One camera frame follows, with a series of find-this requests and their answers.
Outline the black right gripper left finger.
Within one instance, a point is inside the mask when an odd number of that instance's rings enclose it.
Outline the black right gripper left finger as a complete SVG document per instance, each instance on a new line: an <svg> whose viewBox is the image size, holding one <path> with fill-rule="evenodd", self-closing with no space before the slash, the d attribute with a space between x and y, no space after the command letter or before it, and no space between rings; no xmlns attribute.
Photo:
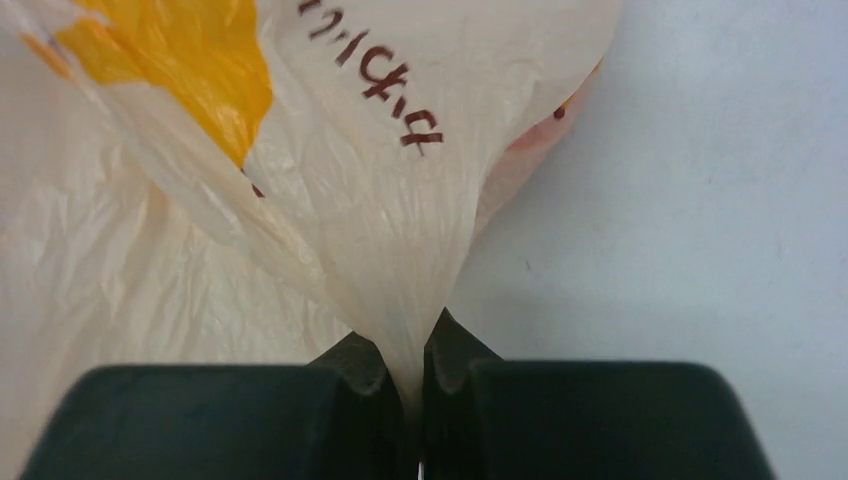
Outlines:
<svg viewBox="0 0 848 480"><path fill-rule="evenodd" d="M399 395L349 334L305 365L113 365L67 391L26 479L410 479Z"/></svg>

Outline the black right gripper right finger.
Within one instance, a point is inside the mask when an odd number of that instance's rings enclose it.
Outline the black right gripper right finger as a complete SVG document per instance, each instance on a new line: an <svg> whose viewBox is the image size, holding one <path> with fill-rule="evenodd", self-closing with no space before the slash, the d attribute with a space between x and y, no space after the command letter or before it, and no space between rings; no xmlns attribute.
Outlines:
<svg viewBox="0 0 848 480"><path fill-rule="evenodd" d="M518 361L443 312L424 353L427 479L771 479L730 384L685 362Z"/></svg>

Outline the translucent orange plastic bag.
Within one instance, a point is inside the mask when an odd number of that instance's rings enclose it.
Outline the translucent orange plastic bag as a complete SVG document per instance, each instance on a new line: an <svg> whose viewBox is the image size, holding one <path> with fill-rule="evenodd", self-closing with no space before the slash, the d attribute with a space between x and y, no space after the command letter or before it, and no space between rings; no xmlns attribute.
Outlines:
<svg viewBox="0 0 848 480"><path fill-rule="evenodd" d="M1 475L109 363L376 343L406 421L619 1L5 1Z"/></svg>

